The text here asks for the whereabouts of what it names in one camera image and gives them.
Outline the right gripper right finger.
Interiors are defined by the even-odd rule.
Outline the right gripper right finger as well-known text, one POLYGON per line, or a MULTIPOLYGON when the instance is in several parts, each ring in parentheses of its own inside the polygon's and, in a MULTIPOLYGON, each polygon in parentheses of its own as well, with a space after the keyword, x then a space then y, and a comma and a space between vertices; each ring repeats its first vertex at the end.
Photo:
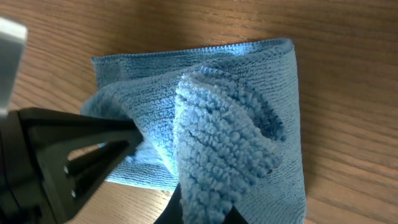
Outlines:
POLYGON ((225 216, 225 220, 222 224, 248 224, 248 222, 238 212, 237 208, 232 206, 231 210, 225 216))

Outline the blue microfibre cloth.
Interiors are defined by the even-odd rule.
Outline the blue microfibre cloth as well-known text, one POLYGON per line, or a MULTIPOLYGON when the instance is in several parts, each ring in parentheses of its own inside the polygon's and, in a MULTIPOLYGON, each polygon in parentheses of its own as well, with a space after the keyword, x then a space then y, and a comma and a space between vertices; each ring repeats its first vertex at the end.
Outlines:
POLYGON ((81 113, 131 119, 144 136, 108 176, 180 187, 184 223, 303 223, 297 63, 289 39, 92 60, 81 113))

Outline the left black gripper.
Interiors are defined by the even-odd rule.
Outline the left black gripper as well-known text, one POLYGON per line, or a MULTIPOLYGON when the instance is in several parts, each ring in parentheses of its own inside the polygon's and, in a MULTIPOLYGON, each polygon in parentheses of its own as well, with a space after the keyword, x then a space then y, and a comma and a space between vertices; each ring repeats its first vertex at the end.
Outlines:
POLYGON ((39 223, 42 216, 24 134, 56 223, 71 220, 143 140, 131 120, 42 108, 11 111, 1 120, 1 223, 39 223))

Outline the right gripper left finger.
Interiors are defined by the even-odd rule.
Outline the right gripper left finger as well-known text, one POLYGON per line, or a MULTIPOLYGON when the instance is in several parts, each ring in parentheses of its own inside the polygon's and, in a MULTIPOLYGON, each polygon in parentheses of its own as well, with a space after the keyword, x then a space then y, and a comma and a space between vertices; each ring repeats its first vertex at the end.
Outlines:
POLYGON ((160 214, 154 224, 183 224, 183 210, 180 204, 180 184, 175 188, 166 208, 160 214))

